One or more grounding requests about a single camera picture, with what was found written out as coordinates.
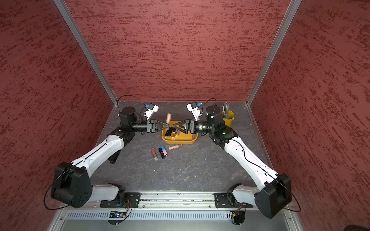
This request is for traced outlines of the black lipstick short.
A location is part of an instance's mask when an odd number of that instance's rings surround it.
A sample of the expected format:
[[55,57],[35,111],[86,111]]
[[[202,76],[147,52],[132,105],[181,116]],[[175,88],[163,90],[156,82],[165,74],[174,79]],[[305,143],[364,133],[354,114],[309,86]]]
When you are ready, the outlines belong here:
[[169,131],[168,131],[168,134],[167,134],[168,137],[170,137],[172,135],[172,131],[173,131],[173,127],[170,127]]

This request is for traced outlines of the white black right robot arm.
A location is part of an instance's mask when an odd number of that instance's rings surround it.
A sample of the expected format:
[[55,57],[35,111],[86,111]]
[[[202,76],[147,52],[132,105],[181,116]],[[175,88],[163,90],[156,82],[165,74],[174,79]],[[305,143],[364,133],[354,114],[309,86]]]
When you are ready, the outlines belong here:
[[225,124],[219,106],[206,108],[206,120],[201,120],[202,105],[187,104],[194,119],[174,124],[184,134],[208,134],[211,140],[231,155],[249,174],[256,189],[238,185],[232,188],[231,198],[237,203],[256,206],[267,218],[272,219],[292,201],[291,179],[285,173],[278,174],[259,159],[243,142],[235,130]]

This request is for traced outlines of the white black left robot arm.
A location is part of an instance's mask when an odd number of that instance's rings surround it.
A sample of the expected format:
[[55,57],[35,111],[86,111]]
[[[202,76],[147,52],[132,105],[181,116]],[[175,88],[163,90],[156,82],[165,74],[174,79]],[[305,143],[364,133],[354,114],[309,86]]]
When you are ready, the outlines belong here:
[[115,163],[121,150],[135,137],[137,132],[156,133],[169,127],[169,124],[153,120],[151,117],[159,107],[145,106],[143,119],[134,107],[125,107],[119,112],[120,126],[109,133],[94,149],[71,163],[62,162],[55,170],[53,183],[48,192],[53,199],[80,208],[93,201],[108,203],[113,207],[124,207],[130,201],[125,198],[124,187],[110,183],[92,185],[90,177],[105,162]]

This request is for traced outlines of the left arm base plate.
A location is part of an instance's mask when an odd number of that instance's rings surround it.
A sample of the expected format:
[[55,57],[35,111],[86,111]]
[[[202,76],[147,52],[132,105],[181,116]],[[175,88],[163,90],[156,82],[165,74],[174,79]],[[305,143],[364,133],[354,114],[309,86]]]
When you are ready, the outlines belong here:
[[141,193],[128,192],[120,194],[115,200],[101,201],[101,208],[138,208],[141,199]]

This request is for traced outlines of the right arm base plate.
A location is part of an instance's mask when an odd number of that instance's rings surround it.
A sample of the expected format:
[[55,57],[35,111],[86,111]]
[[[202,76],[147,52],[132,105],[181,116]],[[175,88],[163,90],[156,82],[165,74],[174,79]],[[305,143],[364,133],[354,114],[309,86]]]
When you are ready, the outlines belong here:
[[253,208],[253,205],[237,202],[231,193],[215,193],[214,201],[216,208]]

